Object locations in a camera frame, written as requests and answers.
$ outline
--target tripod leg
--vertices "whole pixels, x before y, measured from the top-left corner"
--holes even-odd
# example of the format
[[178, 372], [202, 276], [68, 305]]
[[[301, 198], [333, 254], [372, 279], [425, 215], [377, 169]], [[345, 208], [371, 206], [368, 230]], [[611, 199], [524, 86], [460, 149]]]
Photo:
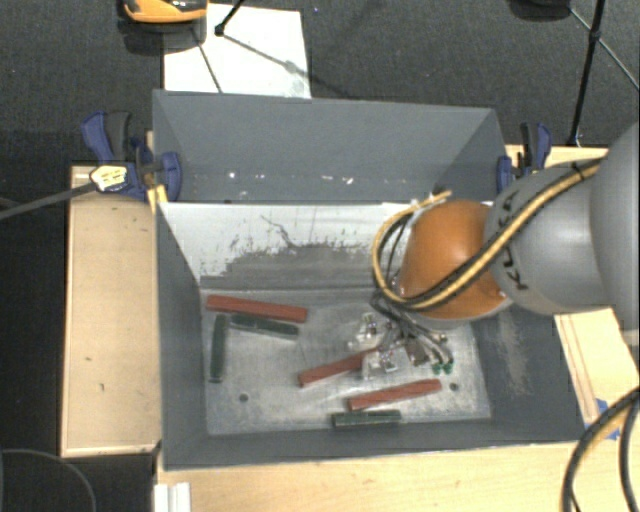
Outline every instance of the tripod leg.
[[602, 22], [602, 15], [604, 13], [605, 0], [598, 0], [596, 4], [596, 10], [593, 15], [593, 22], [591, 23], [591, 30], [589, 30], [589, 47], [587, 48], [587, 56], [584, 61], [584, 68], [582, 70], [582, 80], [580, 81], [580, 92], [578, 93], [578, 100], [576, 101], [576, 109], [573, 114], [573, 125], [571, 127], [571, 135], [567, 145], [578, 145], [578, 127], [580, 125], [580, 117], [582, 116], [582, 107], [584, 105], [584, 98], [587, 94], [587, 84], [589, 83], [589, 74], [591, 73], [591, 64], [593, 64], [593, 54], [596, 50], [596, 45], [600, 40], [600, 23]]
[[231, 21], [231, 18], [233, 18], [234, 14], [238, 11], [238, 9], [240, 9], [240, 6], [244, 2], [245, 0], [238, 0], [235, 3], [235, 5], [229, 11], [229, 14], [227, 14], [227, 16], [222, 20], [222, 22], [219, 25], [216, 25], [216, 28], [213, 31], [215, 35], [217, 35], [218, 37], [222, 37], [224, 35], [224, 29], [227, 26], [227, 23]]

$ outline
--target clamp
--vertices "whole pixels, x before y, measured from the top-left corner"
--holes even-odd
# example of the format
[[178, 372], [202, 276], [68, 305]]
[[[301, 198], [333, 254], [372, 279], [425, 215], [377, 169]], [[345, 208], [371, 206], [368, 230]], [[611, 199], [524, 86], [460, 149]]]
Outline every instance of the clamp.
[[143, 202], [147, 201], [151, 187], [162, 184], [169, 201], [176, 201], [182, 185], [177, 153], [163, 153], [156, 161], [142, 139], [127, 136], [130, 117], [127, 112], [98, 111], [80, 125], [86, 146], [100, 164], [90, 174], [91, 181], [99, 192], [117, 193]]
[[498, 160], [496, 173], [498, 193], [507, 188], [513, 181], [528, 176], [534, 171], [544, 169], [547, 157], [551, 154], [551, 132], [542, 123], [522, 123], [522, 144], [524, 153], [518, 153], [518, 165], [513, 167], [510, 157], [502, 156]]

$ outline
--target red stick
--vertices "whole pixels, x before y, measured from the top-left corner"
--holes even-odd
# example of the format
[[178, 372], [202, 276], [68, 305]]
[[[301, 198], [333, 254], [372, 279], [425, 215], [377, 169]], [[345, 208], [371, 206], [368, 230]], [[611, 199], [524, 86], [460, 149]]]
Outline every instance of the red stick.
[[402, 384], [392, 388], [380, 389], [371, 393], [352, 396], [347, 400], [350, 411], [359, 411], [374, 407], [376, 405], [387, 402], [397, 402], [399, 400], [408, 400], [410, 398], [418, 398], [420, 396], [436, 393], [442, 389], [442, 383], [439, 379], [425, 379]]
[[284, 320], [285, 322], [304, 323], [307, 320], [307, 309], [299, 306], [285, 306], [272, 302], [259, 302], [257, 300], [239, 299], [227, 295], [209, 295], [207, 297], [207, 309], [221, 313], [246, 313], [261, 318]]
[[305, 370], [298, 374], [298, 382], [300, 383], [300, 387], [308, 386], [309, 384], [313, 384], [314, 382], [318, 382], [319, 380], [328, 379], [329, 377], [333, 377], [335, 375], [340, 375], [342, 373], [347, 373], [353, 370], [359, 370], [360, 368], [362, 368], [362, 360], [364, 359], [364, 356], [366, 356], [369, 352], [373, 352], [374, 350], [377, 349], [372, 348], [370, 350], [358, 352], [357, 354], [349, 356], [345, 359], [340, 359], [340, 361], [335, 361], [333, 363]]

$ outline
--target orange object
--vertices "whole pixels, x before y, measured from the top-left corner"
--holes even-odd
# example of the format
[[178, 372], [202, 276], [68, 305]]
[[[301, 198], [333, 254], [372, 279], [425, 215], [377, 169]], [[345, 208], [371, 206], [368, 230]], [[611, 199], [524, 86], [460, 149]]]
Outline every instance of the orange object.
[[380, 389], [357, 395], [349, 398], [347, 404], [350, 411], [359, 411], [376, 405], [388, 402], [398, 402], [400, 400], [409, 400], [421, 396], [436, 393], [442, 389], [442, 383], [439, 379], [424, 379], [402, 384], [392, 388]]
[[372, 348], [363, 352], [358, 352], [357, 354], [341, 359], [340, 361], [305, 370], [298, 374], [298, 383], [300, 384], [300, 387], [305, 387], [309, 384], [313, 384], [314, 382], [328, 379], [329, 377], [334, 377], [353, 370], [359, 370], [362, 368], [362, 360], [364, 357], [375, 350], [377, 349]]
[[[411, 230], [398, 276], [402, 297], [414, 297], [438, 284], [482, 247], [489, 207], [457, 200], [435, 206]], [[506, 297], [489, 271], [446, 304], [424, 313], [438, 319], [473, 318], [496, 309]]]
[[127, 15], [140, 23], [183, 23], [207, 15], [207, 0], [124, 0]]
[[284, 320], [302, 324], [307, 320], [307, 309], [299, 306], [286, 306], [271, 302], [239, 299], [227, 295], [209, 295], [206, 308], [220, 313], [246, 313], [260, 318]]

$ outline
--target wooden table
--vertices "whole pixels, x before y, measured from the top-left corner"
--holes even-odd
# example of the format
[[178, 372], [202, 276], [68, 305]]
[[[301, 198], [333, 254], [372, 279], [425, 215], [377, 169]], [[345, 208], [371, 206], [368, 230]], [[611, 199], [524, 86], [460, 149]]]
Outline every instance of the wooden table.
[[[518, 148], [508, 148], [510, 154]], [[604, 150], [554, 148], [548, 164]], [[87, 180], [73, 169], [73, 186]], [[89, 194], [70, 210], [61, 455], [151, 452], [161, 438], [153, 222], [148, 206]], [[638, 385], [610, 310], [556, 319], [586, 421]], [[636, 454], [640, 434], [632, 438]], [[556, 511], [572, 443], [332, 462], [164, 472], [189, 482], [194, 512]], [[617, 442], [576, 482], [583, 510], [622, 511]], [[632, 458], [640, 489], [640, 457]]]

